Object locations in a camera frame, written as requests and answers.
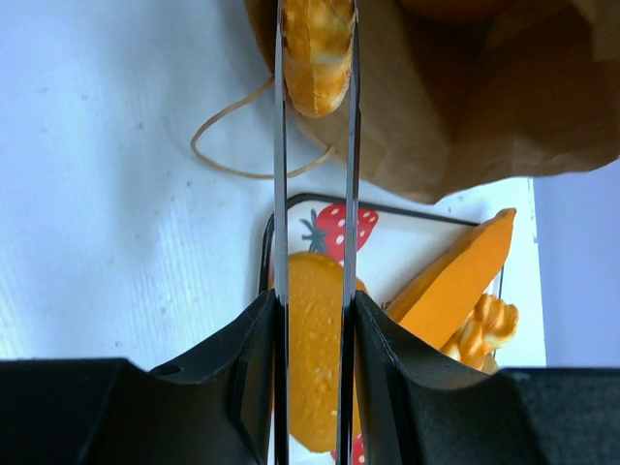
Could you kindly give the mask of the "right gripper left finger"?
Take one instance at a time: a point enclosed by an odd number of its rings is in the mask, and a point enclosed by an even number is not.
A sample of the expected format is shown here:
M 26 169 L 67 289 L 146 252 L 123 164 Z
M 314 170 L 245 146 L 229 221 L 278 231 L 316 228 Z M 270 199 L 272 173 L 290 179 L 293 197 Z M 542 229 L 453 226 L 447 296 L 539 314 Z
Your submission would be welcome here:
M 125 358 L 1 365 L 5 464 L 264 464 L 274 295 L 150 370 Z

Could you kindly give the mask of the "oval orange fake loaf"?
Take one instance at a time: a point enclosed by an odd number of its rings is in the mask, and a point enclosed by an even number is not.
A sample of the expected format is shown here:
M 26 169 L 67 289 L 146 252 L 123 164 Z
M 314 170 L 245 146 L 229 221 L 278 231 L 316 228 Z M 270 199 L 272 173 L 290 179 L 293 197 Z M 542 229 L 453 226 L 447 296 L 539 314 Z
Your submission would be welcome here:
M 344 270 L 289 255 L 290 433 L 311 452 L 336 449 Z

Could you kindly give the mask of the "twisted striped fake pastry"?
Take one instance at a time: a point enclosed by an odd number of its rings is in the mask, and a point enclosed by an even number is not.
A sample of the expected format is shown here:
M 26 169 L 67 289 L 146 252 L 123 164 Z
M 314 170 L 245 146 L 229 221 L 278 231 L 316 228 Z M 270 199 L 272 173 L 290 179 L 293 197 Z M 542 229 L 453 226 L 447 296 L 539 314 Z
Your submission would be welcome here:
M 513 339 L 518 322 L 515 305 L 483 294 L 440 352 L 480 372 L 493 374 L 499 370 L 495 353 Z

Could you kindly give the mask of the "metal tongs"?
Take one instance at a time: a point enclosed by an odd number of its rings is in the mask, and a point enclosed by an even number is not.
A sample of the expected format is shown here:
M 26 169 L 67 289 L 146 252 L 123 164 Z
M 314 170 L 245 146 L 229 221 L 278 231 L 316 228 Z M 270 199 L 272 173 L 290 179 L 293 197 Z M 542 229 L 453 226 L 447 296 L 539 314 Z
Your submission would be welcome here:
M 295 437 L 290 433 L 290 353 L 289 353 L 289 255 L 287 221 L 286 108 L 293 106 L 310 118 L 322 118 L 335 112 L 343 102 L 351 108 L 348 195 L 345 225 L 339 231 L 344 248 L 342 258 L 333 258 L 320 249 L 326 246 L 326 231 L 311 229 L 310 248 L 306 252 L 325 255 L 340 263 L 344 270 L 340 383 L 336 460 L 347 463 L 359 432 L 357 398 L 353 374 L 353 299 L 360 283 L 355 275 L 357 253 L 357 181 L 359 136 L 359 49 L 357 9 L 352 1 L 281 1 L 276 10 L 274 60 L 275 84 L 275 274 L 274 285 L 280 305 L 279 331 L 276 337 L 275 440 L 278 453 L 288 449 Z

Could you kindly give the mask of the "brown paper bag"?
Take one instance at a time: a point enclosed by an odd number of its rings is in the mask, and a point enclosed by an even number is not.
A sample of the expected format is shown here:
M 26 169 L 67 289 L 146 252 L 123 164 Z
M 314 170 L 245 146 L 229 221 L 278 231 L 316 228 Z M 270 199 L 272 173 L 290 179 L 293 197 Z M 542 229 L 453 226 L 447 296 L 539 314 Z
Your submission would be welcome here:
M 617 2 L 352 2 L 365 180 L 433 203 L 617 159 Z M 269 69 L 278 3 L 245 5 Z M 322 118 L 290 109 L 326 156 L 346 156 L 348 102 Z

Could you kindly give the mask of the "orange fake baguette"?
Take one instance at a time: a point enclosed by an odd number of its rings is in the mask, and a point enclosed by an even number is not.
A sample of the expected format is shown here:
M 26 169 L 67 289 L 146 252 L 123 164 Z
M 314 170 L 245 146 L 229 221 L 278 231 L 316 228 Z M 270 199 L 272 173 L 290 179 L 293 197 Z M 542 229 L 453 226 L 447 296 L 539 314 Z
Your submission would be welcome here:
M 465 322 L 499 274 L 512 244 L 514 208 L 462 234 L 425 268 L 386 309 L 387 315 L 435 349 Z

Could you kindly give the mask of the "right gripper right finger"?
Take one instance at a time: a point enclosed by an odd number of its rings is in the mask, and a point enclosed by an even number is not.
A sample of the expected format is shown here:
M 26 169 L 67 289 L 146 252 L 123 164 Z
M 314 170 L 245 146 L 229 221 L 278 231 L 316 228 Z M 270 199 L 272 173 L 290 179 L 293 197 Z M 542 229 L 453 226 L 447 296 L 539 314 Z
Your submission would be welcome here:
M 356 300 L 356 389 L 370 464 L 615 464 L 615 368 L 505 368 L 443 355 Z

